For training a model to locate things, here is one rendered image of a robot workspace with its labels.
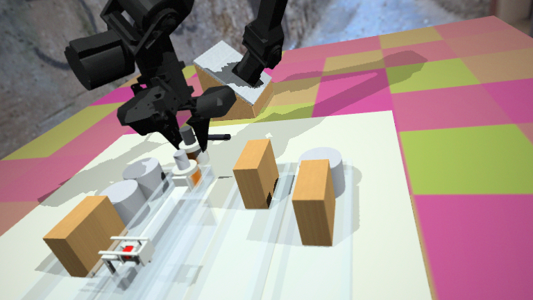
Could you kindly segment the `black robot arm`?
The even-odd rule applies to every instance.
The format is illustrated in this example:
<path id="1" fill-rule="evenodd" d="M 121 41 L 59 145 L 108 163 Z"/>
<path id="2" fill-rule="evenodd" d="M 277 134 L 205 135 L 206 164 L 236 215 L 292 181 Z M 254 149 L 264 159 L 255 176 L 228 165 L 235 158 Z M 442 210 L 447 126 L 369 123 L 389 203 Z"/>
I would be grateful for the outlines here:
<path id="1" fill-rule="evenodd" d="M 232 69 L 252 87 L 264 68 L 274 69 L 282 60 L 284 33 L 281 25 L 288 0 L 261 0 L 257 19 L 245 25 L 242 44 L 248 49 Z M 109 0 L 99 17 L 108 30 L 69 42 L 65 57 L 76 78 L 93 90 L 139 69 L 157 67 L 176 58 L 169 35 L 191 13 L 194 0 Z M 126 11 L 133 26 L 122 16 Z M 176 116 L 180 99 L 158 77 L 152 86 L 131 85 L 131 101 L 125 122 L 141 136 L 160 132 Z"/>

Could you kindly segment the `black thin rod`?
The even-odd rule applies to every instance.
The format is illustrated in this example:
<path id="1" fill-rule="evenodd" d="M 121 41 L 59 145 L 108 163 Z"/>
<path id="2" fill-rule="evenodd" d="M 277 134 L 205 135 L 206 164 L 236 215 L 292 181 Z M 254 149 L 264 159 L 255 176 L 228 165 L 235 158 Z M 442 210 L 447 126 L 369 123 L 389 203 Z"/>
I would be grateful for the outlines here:
<path id="1" fill-rule="evenodd" d="M 230 134 L 208 134 L 208 140 L 230 140 Z"/>

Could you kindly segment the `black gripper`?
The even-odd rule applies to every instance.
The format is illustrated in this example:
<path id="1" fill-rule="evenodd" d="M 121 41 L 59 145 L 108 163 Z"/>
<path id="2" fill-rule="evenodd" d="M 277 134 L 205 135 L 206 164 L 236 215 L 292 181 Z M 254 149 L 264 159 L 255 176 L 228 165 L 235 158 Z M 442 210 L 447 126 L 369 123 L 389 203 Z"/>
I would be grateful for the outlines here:
<path id="1" fill-rule="evenodd" d="M 151 87 L 150 80 L 158 77 L 172 88 L 180 99 L 178 111 L 190 110 L 192 116 L 186 124 L 193 127 L 198 143 L 205 151 L 208 147 L 208 132 L 210 118 L 223 117 L 231 109 L 237 98 L 235 91 L 229 85 L 209 87 L 201 96 L 192 97 L 193 85 L 188 86 L 183 69 L 185 62 L 178 62 L 177 56 L 171 62 L 150 69 L 139 69 L 141 76 L 137 78 L 140 85 Z M 130 107 L 131 100 L 117 109 L 117 119 L 121 126 L 129 126 L 125 118 Z M 176 116 L 169 118 L 169 126 L 159 133 L 172 145 L 180 150 L 179 144 L 183 141 Z"/>

